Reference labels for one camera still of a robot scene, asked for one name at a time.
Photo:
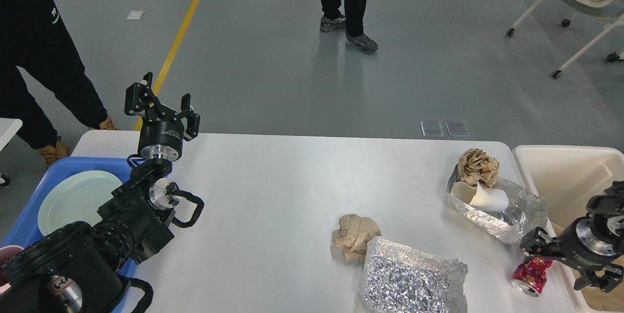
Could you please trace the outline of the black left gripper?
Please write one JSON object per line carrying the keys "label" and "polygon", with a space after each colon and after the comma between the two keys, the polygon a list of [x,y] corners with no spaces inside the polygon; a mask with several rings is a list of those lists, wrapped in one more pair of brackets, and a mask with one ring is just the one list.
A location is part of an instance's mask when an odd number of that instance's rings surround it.
{"label": "black left gripper", "polygon": [[153,73],[147,72],[141,82],[134,82],[125,91],[123,111],[128,116],[142,118],[137,153],[143,159],[166,159],[171,162],[182,155],[184,140],[194,139],[200,128],[200,115],[190,104],[191,95],[181,98],[180,112],[174,121],[167,121],[169,109],[160,103],[152,91]]}

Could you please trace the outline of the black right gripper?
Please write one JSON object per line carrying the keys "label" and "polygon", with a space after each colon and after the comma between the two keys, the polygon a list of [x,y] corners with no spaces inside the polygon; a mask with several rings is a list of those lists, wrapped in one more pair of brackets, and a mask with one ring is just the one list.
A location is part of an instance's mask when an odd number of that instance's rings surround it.
{"label": "black right gripper", "polygon": [[[623,233],[606,240],[595,235],[591,219],[581,217],[566,227],[558,237],[551,237],[542,227],[535,227],[524,235],[519,244],[525,256],[544,259],[561,259],[567,266],[578,269],[580,277],[573,289],[597,287],[600,291],[612,291],[623,280],[623,267],[611,264],[623,254]],[[596,271],[604,271],[599,276]]]}

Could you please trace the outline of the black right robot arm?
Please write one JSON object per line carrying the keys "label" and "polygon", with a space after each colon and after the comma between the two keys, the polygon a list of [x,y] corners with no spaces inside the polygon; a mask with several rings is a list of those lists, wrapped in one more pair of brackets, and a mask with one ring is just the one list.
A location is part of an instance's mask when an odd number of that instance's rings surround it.
{"label": "black right robot arm", "polygon": [[579,272],[574,289],[597,287],[609,293],[623,281],[623,267],[614,261],[624,253],[623,182],[616,180],[586,205],[586,216],[574,220],[557,237],[541,227],[524,235],[520,248],[527,256],[552,259]]}

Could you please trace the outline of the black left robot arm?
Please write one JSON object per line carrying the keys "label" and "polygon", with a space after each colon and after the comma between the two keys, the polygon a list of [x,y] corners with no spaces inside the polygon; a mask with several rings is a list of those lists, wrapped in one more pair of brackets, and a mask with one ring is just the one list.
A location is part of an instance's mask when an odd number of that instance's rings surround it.
{"label": "black left robot arm", "polygon": [[204,208],[169,179],[183,142],[198,135],[200,116],[189,94],[180,111],[163,105],[152,81],[146,73],[125,93],[125,113],[142,118],[137,152],[126,159],[129,179],[98,208],[100,222],[65,224],[3,265],[9,282],[3,313],[110,313],[131,287],[143,291],[133,311],[149,308],[150,284],[118,271],[128,260],[140,264],[158,253],[174,238],[170,225],[192,227]]}

